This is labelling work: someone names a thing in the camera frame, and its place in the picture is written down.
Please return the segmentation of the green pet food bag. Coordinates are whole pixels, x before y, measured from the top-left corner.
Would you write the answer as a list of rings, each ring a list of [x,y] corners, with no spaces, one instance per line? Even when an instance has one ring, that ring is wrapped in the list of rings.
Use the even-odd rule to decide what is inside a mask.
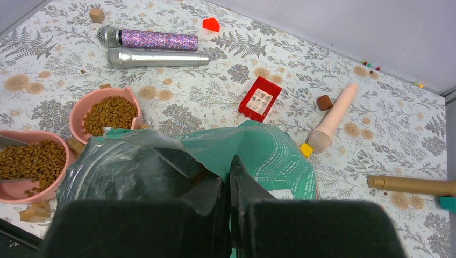
[[[92,138],[59,187],[60,210],[78,200],[180,198],[210,174],[229,188],[230,169],[241,159],[248,174],[273,197],[316,197],[315,173],[291,137],[274,126],[246,121],[238,127],[167,136],[152,129],[114,130]]]

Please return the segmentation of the metal food scoop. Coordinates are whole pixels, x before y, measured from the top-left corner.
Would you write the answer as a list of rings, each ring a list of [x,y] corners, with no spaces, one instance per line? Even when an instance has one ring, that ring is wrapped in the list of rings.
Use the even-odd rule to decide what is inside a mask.
[[[38,180],[39,169],[32,156],[38,144],[1,135],[1,183]]]

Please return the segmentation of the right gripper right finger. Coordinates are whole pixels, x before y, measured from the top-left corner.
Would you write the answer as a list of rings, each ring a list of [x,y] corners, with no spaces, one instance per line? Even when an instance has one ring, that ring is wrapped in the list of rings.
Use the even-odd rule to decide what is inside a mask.
[[[358,200],[278,200],[237,156],[230,169],[237,257],[405,257],[390,218]]]

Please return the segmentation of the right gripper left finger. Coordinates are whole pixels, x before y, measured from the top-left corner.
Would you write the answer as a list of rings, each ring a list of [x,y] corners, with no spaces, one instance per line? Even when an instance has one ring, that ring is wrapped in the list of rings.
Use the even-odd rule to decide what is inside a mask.
[[[58,211],[40,257],[228,257],[229,188],[210,174],[180,198],[78,200]]]

